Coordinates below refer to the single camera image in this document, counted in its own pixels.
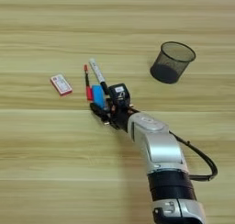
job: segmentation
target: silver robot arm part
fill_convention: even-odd
[[[155,223],[206,224],[184,154],[168,126],[139,112],[129,117],[128,134],[141,150],[146,164]]]

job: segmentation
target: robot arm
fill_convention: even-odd
[[[155,223],[205,224],[204,210],[196,201],[185,157],[168,126],[136,113],[129,118],[128,134],[145,161]]]
[[[191,180],[209,181],[218,172],[216,165],[190,142],[185,142],[166,124],[130,107],[129,91],[124,84],[108,88],[107,110],[95,103],[92,111],[115,129],[126,131],[139,147],[146,165],[152,214],[157,224],[205,224],[203,207],[196,201]],[[210,166],[212,175],[189,175],[181,141]]]

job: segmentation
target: red and white box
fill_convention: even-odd
[[[55,76],[52,76],[50,81],[60,95],[68,95],[73,92],[71,86],[65,80],[62,74],[57,74]]]

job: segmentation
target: wood grain surface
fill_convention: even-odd
[[[149,72],[168,40],[197,55],[170,85]],[[0,0],[0,223],[153,223],[137,147],[89,111],[91,57],[137,109],[215,160],[219,176],[194,183],[197,198],[207,223],[234,223],[234,53],[235,0]],[[59,97],[57,73],[73,94]],[[185,156],[192,173],[209,172]]]

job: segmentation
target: pen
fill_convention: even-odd
[[[98,67],[98,65],[95,62],[95,59],[90,59],[89,62],[90,62],[90,65],[91,65],[91,67],[92,67],[92,69],[93,69],[93,71],[95,73],[95,76],[96,76],[98,82],[100,83],[100,85],[103,88],[104,93],[106,95],[108,95],[108,89],[107,89],[107,85],[106,85],[106,80],[103,77],[103,75],[101,74],[101,72],[99,70],[99,67]]]
[[[89,77],[88,77],[88,67],[84,66],[84,78],[85,78],[85,90],[86,90],[86,98],[89,101],[93,100],[92,88],[90,87]]]

